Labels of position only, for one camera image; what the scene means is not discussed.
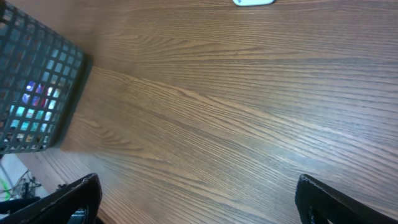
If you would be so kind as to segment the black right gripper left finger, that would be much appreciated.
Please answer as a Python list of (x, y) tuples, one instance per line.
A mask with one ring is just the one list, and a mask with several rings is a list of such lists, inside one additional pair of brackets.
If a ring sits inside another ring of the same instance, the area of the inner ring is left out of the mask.
[(44, 198), (2, 202), (1, 224), (102, 223), (98, 217), (101, 199), (100, 179), (91, 173)]

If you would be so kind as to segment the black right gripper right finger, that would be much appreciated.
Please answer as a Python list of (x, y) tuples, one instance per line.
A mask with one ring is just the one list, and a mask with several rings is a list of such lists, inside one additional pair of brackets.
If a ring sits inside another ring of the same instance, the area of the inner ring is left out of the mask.
[(302, 223), (397, 224), (397, 220), (307, 174), (298, 179), (295, 204)]

